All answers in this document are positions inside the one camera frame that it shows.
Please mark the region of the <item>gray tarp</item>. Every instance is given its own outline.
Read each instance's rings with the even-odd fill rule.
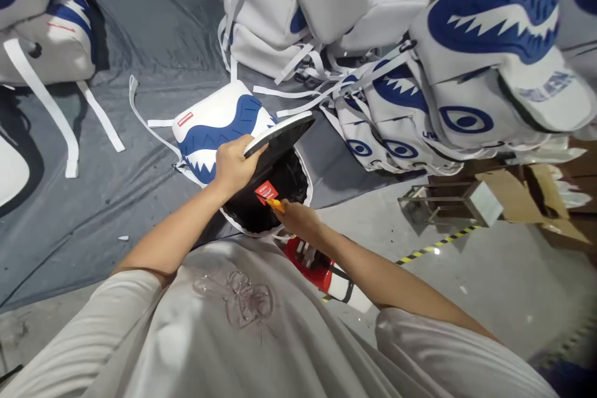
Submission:
[[[74,83],[51,86],[81,149],[79,177],[65,179],[66,145],[41,103],[26,90],[0,89],[3,133],[34,172],[25,194],[0,212],[0,312],[104,279],[139,238],[197,191],[172,170],[174,154],[133,115],[128,79],[139,79],[137,106],[146,119],[173,118],[224,86],[229,75],[216,39],[222,0],[96,3],[99,72],[91,87],[126,150],[114,151]],[[249,89],[275,88],[244,67],[239,78]],[[294,82],[283,88],[305,89]],[[258,97],[271,112],[301,103]],[[169,129],[159,132],[173,140]],[[398,181],[366,173],[320,113],[298,148],[315,185],[315,208]],[[201,242],[233,233],[217,215]],[[130,240],[118,241],[124,235]]]

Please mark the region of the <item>shark eye graphic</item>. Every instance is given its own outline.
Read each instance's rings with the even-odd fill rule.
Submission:
[[[399,159],[414,159],[419,153],[411,145],[397,140],[382,140],[384,147],[390,154]]]
[[[365,142],[360,140],[346,140],[346,143],[350,150],[360,157],[368,157],[373,154],[373,151]]]
[[[479,109],[445,106],[440,108],[440,114],[446,126],[462,134],[482,134],[494,126],[491,117]]]

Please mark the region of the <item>black lining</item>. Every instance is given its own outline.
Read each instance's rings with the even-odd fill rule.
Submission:
[[[510,90],[510,87],[508,86],[508,84],[506,84],[506,81],[504,81],[501,74],[499,74],[497,77],[497,85],[498,85],[502,95],[504,95],[505,99],[510,104],[513,105],[514,109],[516,109],[516,111],[518,112],[518,115],[520,115],[521,118],[524,120],[524,122],[527,123],[530,127],[532,127],[533,129],[535,129],[538,132],[544,132],[546,134],[561,134],[561,132],[550,131],[549,129],[546,129],[543,126],[541,126],[533,118],[533,116],[529,113],[529,111],[526,110],[522,104],[520,104],[518,99],[516,99],[516,97]]]

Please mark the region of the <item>metal frame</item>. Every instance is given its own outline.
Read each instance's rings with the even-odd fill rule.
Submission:
[[[435,217],[438,213],[442,210],[449,210],[450,208],[456,208],[455,206],[448,206],[448,205],[440,205],[438,204],[435,210],[432,210],[429,207],[430,202],[434,203],[442,203],[442,202],[457,202],[460,205],[464,205],[466,209],[471,213],[472,219],[474,219],[478,225],[482,227],[489,227],[485,219],[481,216],[479,210],[475,204],[471,201],[471,196],[474,191],[482,184],[482,181],[475,181],[475,182],[454,182],[454,183],[439,183],[436,185],[413,185],[409,192],[406,193],[403,197],[398,198],[398,202],[421,202],[427,208],[429,212],[429,218],[427,219],[427,223],[434,224]],[[442,188],[442,187],[467,187],[464,190],[464,193],[461,196],[448,196],[448,197],[428,197],[423,196],[424,193],[429,191],[431,188]]]

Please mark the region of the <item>red label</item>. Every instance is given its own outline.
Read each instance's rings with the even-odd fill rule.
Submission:
[[[178,120],[178,127],[182,126],[183,124],[185,124],[187,121],[189,121],[191,118],[193,117],[193,113],[189,112],[188,114],[186,114],[183,118],[181,118],[180,120]]]
[[[278,192],[272,184],[269,183],[269,180],[266,180],[266,182],[255,190],[255,192],[257,193],[257,198],[263,205],[266,204],[266,199],[273,199],[278,196]]]

